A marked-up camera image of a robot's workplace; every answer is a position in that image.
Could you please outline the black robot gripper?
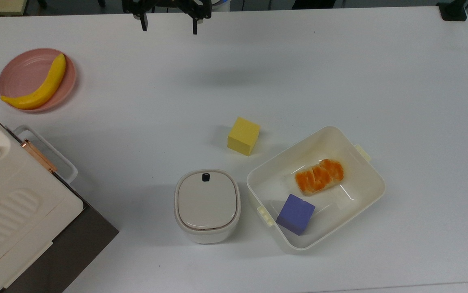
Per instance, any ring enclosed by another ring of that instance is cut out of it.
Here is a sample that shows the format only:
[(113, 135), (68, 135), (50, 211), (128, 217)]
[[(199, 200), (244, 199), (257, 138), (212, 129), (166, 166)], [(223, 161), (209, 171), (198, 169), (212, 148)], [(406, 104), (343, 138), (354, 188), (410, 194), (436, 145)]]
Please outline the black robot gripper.
[(189, 15), (192, 20), (193, 35), (197, 35), (197, 23), (201, 19), (209, 19), (212, 14), (211, 0), (123, 0), (122, 10), (140, 19), (143, 31), (148, 31), (147, 14), (154, 7), (177, 8)]

